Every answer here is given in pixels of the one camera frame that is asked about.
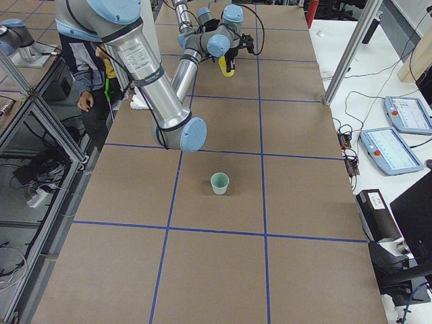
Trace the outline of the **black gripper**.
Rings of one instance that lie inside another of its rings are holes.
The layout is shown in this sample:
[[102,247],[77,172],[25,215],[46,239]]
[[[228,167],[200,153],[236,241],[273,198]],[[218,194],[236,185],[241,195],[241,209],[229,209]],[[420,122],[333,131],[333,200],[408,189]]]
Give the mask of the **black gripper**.
[[234,73],[236,69],[235,58],[238,55],[238,48],[230,48],[224,55],[226,62],[226,72]]

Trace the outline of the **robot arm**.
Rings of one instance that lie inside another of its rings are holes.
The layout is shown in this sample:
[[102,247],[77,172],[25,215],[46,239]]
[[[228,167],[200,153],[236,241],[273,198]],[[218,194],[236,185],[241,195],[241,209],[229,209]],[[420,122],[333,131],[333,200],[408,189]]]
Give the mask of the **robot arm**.
[[169,1],[178,21],[180,36],[190,36],[212,32],[217,29],[221,19],[216,18],[210,11],[209,5],[200,6],[196,12],[192,11],[189,3],[192,1]]
[[140,1],[56,1],[56,24],[65,36],[114,49],[153,114],[155,141],[166,149],[194,152],[205,143],[207,125],[184,106],[186,92],[205,55],[221,58],[240,45],[243,10],[228,5],[214,30],[197,34],[187,20],[187,2],[172,4],[184,49],[173,78],[146,40]]

